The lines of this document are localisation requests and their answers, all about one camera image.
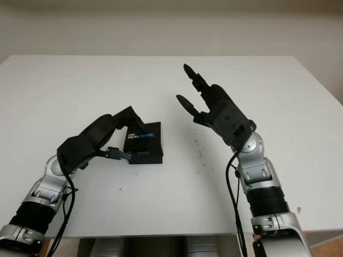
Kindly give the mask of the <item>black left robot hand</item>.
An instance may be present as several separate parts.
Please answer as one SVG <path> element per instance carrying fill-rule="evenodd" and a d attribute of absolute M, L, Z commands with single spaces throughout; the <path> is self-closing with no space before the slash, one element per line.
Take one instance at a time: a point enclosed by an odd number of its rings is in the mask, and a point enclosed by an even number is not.
<path fill-rule="evenodd" d="M 122 153 L 118 148 L 101 148 L 110 140 L 116 130 L 124 127 L 145 131 L 145 124 L 129 106 L 115 115 L 105 114 L 97 118 L 79 135 L 77 135 L 77 150 L 74 154 L 74 167 L 85 169 L 90 160 L 95 157 L 113 160 L 128 159 L 129 155 Z"/>

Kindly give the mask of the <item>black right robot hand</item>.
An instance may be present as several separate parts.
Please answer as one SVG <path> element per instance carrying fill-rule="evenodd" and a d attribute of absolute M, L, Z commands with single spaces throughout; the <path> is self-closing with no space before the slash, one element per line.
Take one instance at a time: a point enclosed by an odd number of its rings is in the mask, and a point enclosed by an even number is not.
<path fill-rule="evenodd" d="M 193 104 L 180 94 L 176 95 L 179 103 L 193 117 L 194 123 L 211 128 L 234 149 L 242 149 L 256 129 L 256 124 L 246 117 L 221 86 L 208 85 L 188 64 L 184 64 L 183 68 L 205 101 L 209 112 L 197 111 Z"/>

